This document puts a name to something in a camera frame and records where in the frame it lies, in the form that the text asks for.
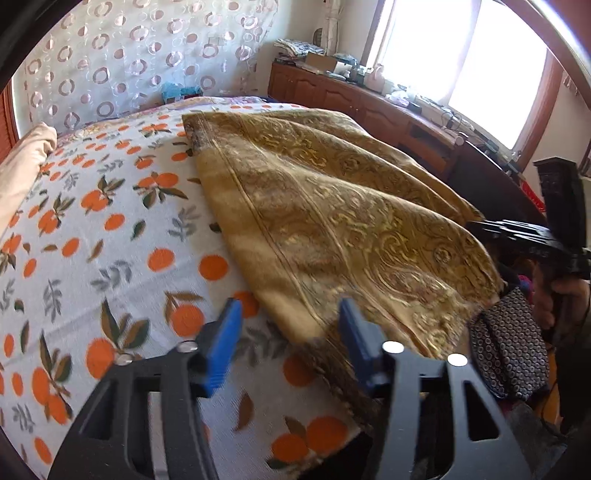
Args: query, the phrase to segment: bedspread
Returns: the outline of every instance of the bedspread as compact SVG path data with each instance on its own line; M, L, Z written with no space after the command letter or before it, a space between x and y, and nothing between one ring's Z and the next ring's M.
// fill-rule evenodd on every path
M58 139L0 239L0 426L40 478L118 355L166 353L228 297L243 304L243 336L226 384L202 401L220 478L294 476L357 434L248 290L181 120L291 108L192 99Z

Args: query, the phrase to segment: cabinet door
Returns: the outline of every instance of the cabinet door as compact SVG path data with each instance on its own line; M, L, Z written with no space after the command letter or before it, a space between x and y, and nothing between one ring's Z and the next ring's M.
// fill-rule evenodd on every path
M278 102L290 103L293 101L293 88L290 79L290 69L277 63L273 64L271 81L269 82L268 94Z
M396 147L408 121L396 111L394 105L366 93L360 101L356 120L372 137Z
M357 96L352 88L339 80L328 80L320 95L319 107L354 116L357 107Z
M317 95L317 90L321 79L318 75L299 71L291 81L293 82L293 98L290 102L298 105L303 105L309 108L316 107L314 99Z

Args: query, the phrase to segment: white wall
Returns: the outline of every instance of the white wall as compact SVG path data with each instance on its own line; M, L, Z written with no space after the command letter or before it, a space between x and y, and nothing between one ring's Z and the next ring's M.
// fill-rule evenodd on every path
M378 0L343 1L345 7L339 25L338 51L348 53L360 60L368 39Z
M267 94L271 65L278 52L273 42L278 38L289 38L312 43L315 30L322 27L323 0L280 0L278 3L273 27L259 51L256 66L257 95Z
M589 140L591 140L591 111L580 96L575 96L564 85L560 85L546 131L524 171L525 179L540 198L540 181L534 162L550 157L561 157L579 164L585 155Z

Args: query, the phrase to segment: golden paisley blanket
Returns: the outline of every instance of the golden paisley blanket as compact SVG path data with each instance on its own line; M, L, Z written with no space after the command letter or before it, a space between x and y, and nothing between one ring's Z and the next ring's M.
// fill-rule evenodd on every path
M346 115L202 112L183 121L242 274L333 386L351 386L336 329L341 298L353 297L390 339L441 358L501 288L462 227L480 213Z

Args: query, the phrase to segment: blue item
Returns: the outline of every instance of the blue item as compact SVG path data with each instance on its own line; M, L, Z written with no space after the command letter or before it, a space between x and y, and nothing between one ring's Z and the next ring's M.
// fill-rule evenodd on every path
M166 82L162 85L162 101L166 103L178 102L185 98L203 96L203 90L199 86L183 87L176 83Z

